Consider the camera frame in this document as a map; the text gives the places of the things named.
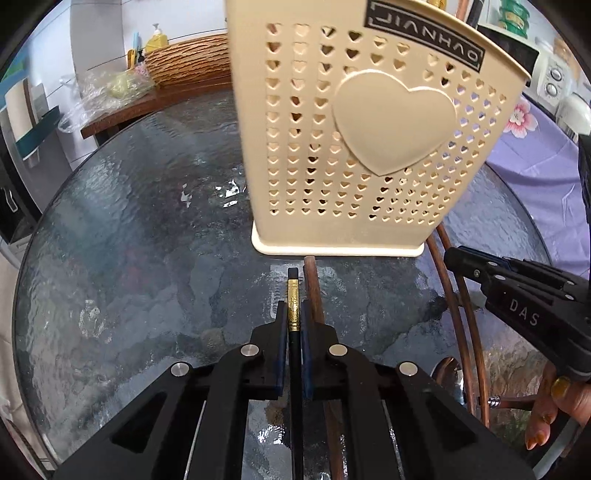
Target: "floor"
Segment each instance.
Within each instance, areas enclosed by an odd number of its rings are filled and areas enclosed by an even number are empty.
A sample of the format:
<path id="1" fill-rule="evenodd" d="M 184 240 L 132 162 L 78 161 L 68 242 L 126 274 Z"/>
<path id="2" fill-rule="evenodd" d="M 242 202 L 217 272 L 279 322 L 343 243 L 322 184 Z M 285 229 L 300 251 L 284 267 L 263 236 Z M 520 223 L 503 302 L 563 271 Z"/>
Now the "floor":
<path id="1" fill-rule="evenodd" d="M 37 442 L 22 405 L 12 358 L 12 299 L 17 275 L 18 271 L 0 255 L 0 417 L 12 420 L 43 459 L 45 453 Z M 10 427 L 9 430 L 15 436 L 14 430 Z M 22 442 L 17 443 L 22 449 Z"/>

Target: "yellow soap bottle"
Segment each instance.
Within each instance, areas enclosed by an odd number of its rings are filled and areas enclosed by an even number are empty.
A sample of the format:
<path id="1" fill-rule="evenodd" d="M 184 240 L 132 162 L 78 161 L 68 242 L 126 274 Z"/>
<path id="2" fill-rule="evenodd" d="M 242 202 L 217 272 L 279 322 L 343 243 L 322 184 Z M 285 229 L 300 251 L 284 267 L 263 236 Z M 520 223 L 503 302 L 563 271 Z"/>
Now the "yellow soap bottle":
<path id="1" fill-rule="evenodd" d="M 154 31 L 154 35 L 152 36 L 152 38 L 150 38 L 146 43 L 146 46 L 144 48 L 145 53 L 150 53 L 154 50 L 157 50 L 158 48 L 162 48 L 168 45 L 168 37 L 160 31 L 157 23 L 153 25 L 156 30 Z"/>

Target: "black pencil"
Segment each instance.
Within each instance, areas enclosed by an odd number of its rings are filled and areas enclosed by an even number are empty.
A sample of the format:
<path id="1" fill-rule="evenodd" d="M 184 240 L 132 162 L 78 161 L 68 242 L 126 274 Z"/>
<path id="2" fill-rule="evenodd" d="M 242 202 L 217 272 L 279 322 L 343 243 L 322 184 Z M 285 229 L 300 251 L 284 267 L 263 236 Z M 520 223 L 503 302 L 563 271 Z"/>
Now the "black pencil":
<path id="1" fill-rule="evenodd" d="M 297 268 L 287 270 L 288 330 L 290 347 L 291 476 L 304 478 L 302 386 L 300 342 L 300 283 Z"/>

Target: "pink flower pattern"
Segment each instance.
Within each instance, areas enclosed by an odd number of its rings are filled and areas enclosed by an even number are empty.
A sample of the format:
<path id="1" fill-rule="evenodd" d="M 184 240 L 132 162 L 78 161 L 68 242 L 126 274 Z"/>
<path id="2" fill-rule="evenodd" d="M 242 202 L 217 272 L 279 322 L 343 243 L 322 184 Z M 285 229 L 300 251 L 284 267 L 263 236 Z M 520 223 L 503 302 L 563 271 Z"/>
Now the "pink flower pattern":
<path id="1" fill-rule="evenodd" d="M 538 121 L 530 113 L 530 109 L 530 103 L 521 97 L 517 105 L 515 105 L 515 110 L 513 110 L 513 113 L 509 117 L 503 133 L 513 132 L 513 135 L 517 138 L 525 138 L 528 130 L 533 132 L 538 128 Z"/>

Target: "jianhao logo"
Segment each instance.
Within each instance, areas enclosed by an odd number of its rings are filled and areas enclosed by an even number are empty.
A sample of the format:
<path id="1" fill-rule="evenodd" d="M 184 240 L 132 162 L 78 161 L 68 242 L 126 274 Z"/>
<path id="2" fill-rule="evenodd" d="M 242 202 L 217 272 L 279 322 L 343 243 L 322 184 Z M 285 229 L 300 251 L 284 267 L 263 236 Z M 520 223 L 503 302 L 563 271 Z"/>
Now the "jianhao logo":
<path id="1" fill-rule="evenodd" d="M 484 49 L 466 37 L 404 8 L 368 0 L 365 26 L 409 38 L 449 55 L 464 65 L 480 71 Z"/>

